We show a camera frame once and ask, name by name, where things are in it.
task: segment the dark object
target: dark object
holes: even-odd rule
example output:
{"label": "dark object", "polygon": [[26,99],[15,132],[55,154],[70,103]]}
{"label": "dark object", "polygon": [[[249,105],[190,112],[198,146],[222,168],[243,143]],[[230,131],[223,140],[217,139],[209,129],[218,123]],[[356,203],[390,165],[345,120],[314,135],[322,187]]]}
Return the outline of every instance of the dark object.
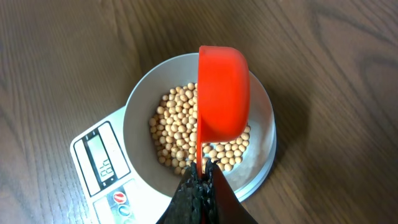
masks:
{"label": "dark object", "polygon": [[196,164],[186,171],[169,207],[157,223],[257,223],[242,207],[216,162],[206,163],[202,180]]}

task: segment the digital scale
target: digital scale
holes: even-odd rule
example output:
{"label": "digital scale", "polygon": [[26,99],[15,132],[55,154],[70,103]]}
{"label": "digital scale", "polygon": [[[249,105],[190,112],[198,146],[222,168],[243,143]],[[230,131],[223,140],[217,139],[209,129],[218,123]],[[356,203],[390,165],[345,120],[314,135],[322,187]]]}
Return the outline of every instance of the digital scale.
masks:
{"label": "digital scale", "polygon": [[[171,201],[145,183],[130,163],[123,138],[125,111],[123,106],[105,117],[70,145],[93,223],[156,223]],[[235,190],[240,202],[259,188],[271,169],[276,150],[275,124],[271,133],[266,163],[252,181]]]}

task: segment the scale button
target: scale button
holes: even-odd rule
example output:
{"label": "scale button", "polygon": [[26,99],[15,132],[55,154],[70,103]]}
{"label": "scale button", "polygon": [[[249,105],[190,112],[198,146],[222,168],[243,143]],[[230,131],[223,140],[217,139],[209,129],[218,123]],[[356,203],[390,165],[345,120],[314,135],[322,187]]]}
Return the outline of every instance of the scale button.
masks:
{"label": "scale button", "polygon": [[127,217],[131,214],[130,207],[128,205],[120,205],[118,208],[119,214]]}
{"label": "scale button", "polygon": [[122,203],[126,203],[127,197],[126,197],[126,195],[123,192],[115,192],[113,194],[113,200],[116,203],[122,204]]}

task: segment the red button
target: red button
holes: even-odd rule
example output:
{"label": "red button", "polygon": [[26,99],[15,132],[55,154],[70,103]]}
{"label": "red button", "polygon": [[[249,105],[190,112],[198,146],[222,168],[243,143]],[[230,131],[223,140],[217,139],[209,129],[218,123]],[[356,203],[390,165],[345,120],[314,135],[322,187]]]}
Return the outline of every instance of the red button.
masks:
{"label": "red button", "polygon": [[127,197],[126,197],[126,195],[125,195],[124,193],[122,193],[122,192],[115,192],[115,193],[113,194],[113,200],[114,200],[116,203],[122,204],[122,203],[127,202]]}

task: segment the white bowl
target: white bowl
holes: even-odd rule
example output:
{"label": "white bowl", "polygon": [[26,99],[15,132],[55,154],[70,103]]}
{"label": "white bowl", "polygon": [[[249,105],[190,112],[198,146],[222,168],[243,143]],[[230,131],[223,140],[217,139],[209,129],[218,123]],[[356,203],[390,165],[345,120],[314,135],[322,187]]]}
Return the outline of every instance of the white bowl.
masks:
{"label": "white bowl", "polygon": [[[166,60],[148,72],[136,85],[127,102],[124,115],[124,144],[127,155],[138,175],[156,191],[172,197],[181,176],[158,163],[148,120],[154,115],[160,97],[171,88],[197,81],[198,53]],[[251,73],[251,104],[249,146],[243,161],[232,171],[224,171],[231,188],[248,197],[271,168],[275,156],[274,113],[268,95],[260,81]]]}

